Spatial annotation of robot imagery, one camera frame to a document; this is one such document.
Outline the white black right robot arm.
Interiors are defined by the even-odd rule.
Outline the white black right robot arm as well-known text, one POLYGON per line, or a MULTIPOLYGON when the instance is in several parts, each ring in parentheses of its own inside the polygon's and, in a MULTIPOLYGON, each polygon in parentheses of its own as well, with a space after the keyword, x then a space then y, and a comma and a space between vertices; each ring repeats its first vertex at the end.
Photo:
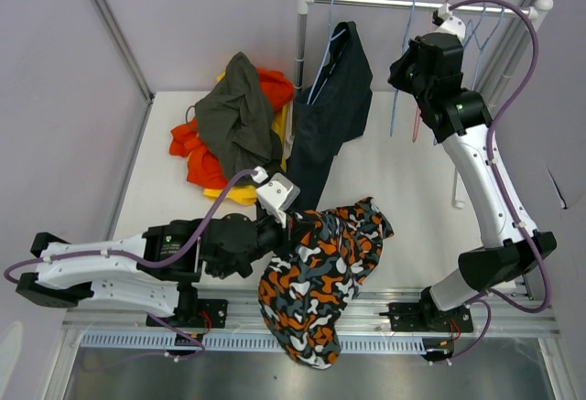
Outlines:
POLYGON ((413 38, 390 67, 389 83, 412 95, 423 123, 432 131, 461 176, 479 225, 482 245, 460 254, 457 268, 424 290, 419 322, 438 330, 451 311, 479 299, 495 286, 534 269, 548 274, 544 260, 557 247, 526 213, 500 159, 495 121, 480 93, 461 82, 463 45, 452 34, 413 38))

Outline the dark navy shorts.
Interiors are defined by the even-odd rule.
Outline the dark navy shorts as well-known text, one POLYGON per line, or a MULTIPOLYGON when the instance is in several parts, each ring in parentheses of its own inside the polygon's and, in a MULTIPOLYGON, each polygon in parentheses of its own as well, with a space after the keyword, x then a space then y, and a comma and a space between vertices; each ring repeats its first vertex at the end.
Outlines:
POLYGON ((329 60, 293 103, 295 137, 288 179, 300 189, 295 211, 315 210, 342 145, 364 134, 373 73, 356 23, 336 25, 329 60))

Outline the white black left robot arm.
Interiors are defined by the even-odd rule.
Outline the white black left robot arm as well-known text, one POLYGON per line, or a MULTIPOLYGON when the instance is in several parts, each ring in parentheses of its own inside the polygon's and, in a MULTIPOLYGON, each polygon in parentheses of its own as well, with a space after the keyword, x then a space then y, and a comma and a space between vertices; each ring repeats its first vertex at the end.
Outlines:
POLYGON ((18 295, 45 308, 75 308, 82 301, 112 304, 187 327, 225 302, 202 300, 202 276, 242 278, 266 254, 288 250, 292 222, 261 212, 253 221, 240 213, 220 219, 175 220, 119 240, 72 244, 40 232, 31 246, 27 272, 5 271, 18 295))

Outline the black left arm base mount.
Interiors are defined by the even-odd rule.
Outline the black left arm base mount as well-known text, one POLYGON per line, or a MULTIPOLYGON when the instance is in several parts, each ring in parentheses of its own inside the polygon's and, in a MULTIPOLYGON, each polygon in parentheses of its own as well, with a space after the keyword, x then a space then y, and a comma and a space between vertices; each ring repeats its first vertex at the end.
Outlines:
POLYGON ((224 329, 228 314, 227 299, 199 299, 180 302, 170 317, 160 317, 179 329, 224 329))

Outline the pink wire hanger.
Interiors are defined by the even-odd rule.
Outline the pink wire hanger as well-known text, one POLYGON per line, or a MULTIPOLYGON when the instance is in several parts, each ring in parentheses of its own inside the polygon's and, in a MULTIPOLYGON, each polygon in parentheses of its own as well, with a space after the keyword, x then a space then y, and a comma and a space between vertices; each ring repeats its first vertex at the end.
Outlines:
POLYGON ((413 144, 415 144, 418 140, 420 124, 421 124, 421 110, 420 110, 419 104, 416 103, 416 110, 415 110, 414 123, 413 123, 412 136, 411 136, 411 142, 413 144))

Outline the yellow shorts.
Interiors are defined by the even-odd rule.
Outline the yellow shorts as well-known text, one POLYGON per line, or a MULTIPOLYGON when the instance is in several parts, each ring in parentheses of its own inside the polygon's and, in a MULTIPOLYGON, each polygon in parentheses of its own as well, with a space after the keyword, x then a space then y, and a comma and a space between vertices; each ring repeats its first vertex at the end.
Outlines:
MULTIPOLYGON (((280 71, 263 68, 257 70, 262 92, 269 100, 274 112, 271 128, 277 134, 281 148, 284 148, 288 107, 294 94, 293 85, 280 71)), ((202 139, 200 141, 201 145, 198 150, 201 155, 199 156, 198 173, 203 187, 202 195, 209 200, 217 199, 227 186, 227 179, 222 173, 218 158, 203 144, 202 139)), ((232 187, 226 198, 240 205, 254 205, 256 190, 252 185, 232 187)))

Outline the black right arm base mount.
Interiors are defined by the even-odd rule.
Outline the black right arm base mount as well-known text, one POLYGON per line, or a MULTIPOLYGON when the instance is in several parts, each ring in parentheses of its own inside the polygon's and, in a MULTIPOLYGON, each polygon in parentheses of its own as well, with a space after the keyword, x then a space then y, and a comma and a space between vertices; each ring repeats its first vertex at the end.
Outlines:
POLYGON ((464 306, 440 311, 430 303, 391 302, 379 316, 390 321, 394 332, 472 333, 474 330, 471 312, 464 306))

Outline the olive grey shorts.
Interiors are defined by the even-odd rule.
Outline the olive grey shorts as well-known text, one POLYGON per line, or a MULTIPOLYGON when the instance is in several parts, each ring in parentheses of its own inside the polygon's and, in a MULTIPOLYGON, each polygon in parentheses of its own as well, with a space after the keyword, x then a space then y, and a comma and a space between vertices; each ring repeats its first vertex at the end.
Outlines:
POLYGON ((282 144, 272 129, 274 112, 258 71, 242 52, 228 62, 224 77, 194 105, 201 141, 231 178, 244 169, 281 169, 282 144))

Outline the orange camouflage shorts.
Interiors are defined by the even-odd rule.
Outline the orange camouflage shorts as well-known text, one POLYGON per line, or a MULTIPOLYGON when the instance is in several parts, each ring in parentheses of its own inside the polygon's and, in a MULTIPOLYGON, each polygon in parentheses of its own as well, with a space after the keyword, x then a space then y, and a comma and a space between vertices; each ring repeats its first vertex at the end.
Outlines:
POLYGON ((379 265, 393 228, 374 198, 292 215, 288 252, 274 255, 258 286, 263 321, 288 357, 330 368, 342 346, 335 324, 379 265))

